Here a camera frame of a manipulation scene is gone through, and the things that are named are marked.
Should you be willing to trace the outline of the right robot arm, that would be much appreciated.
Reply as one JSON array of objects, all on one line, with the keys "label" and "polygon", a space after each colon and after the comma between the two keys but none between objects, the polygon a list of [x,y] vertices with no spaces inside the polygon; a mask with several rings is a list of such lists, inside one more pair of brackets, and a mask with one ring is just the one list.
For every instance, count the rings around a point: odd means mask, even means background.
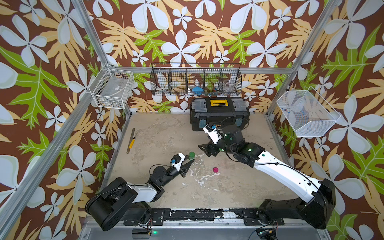
[{"label": "right robot arm", "polygon": [[336,206],[336,187],[332,181],[309,177],[280,161],[260,145],[246,142],[241,129],[235,125],[219,131],[214,124],[207,124],[203,130],[210,141],[199,145],[199,148],[208,157],[225,153],[230,160],[269,175],[298,196],[290,200],[264,200],[258,207],[260,222],[270,224],[278,219],[299,219],[315,229],[324,230],[327,227]]}]

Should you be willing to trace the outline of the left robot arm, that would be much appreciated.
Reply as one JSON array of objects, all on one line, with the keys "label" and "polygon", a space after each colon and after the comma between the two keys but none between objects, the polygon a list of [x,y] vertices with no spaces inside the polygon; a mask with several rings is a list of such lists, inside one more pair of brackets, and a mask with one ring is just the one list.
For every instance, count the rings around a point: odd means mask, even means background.
[{"label": "left robot arm", "polygon": [[149,180],[143,185],[126,182],[118,177],[86,203],[85,210],[103,231],[124,221],[127,224],[145,225],[151,221],[149,203],[157,201],[165,192],[164,186],[177,176],[186,177],[195,157],[177,154],[169,168],[156,165]]}]

